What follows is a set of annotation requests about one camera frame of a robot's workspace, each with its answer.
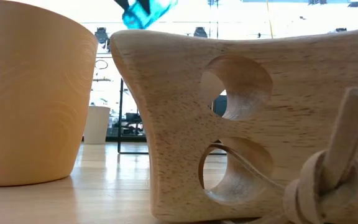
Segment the wooden shelf with black frame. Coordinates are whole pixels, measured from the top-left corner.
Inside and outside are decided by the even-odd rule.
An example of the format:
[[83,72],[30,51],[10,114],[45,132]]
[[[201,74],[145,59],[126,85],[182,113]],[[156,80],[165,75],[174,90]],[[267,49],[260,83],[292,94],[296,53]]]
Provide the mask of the wooden shelf with black frame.
[[[145,136],[145,127],[136,103],[121,79],[117,136]],[[148,154],[146,142],[117,142],[119,154]]]

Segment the wooden cup with handle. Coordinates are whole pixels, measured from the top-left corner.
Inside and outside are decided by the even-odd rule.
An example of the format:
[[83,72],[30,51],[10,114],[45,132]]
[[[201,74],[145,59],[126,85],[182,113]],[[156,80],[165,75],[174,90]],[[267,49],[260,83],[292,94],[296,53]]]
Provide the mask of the wooden cup with handle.
[[154,217],[358,224],[358,30],[259,40],[122,30],[111,53],[145,127]]

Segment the teal glass tumbler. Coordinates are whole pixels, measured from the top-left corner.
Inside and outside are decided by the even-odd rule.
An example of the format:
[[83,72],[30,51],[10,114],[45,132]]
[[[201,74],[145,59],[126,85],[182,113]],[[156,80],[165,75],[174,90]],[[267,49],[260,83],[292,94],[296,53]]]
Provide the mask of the teal glass tumbler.
[[137,0],[129,3],[122,20],[128,29],[146,29],[160,19],[178,0],[150,0],[150,14],[147,14]]

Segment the orange cup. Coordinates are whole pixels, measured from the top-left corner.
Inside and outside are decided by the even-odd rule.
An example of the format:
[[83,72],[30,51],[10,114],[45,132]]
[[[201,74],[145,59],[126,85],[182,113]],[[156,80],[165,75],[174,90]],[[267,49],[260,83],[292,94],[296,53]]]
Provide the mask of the orange cup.
[[0,0],[0,186],[70,175],[97,48],[94,34],[65,16]]

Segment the black aluminium table frame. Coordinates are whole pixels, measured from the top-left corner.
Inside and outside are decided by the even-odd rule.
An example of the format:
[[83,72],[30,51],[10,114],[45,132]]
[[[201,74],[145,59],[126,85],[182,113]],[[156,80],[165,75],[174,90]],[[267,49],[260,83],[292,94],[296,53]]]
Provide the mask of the black aluminium table frame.
[[107,136],[106,142],[147,142],[145,136]]

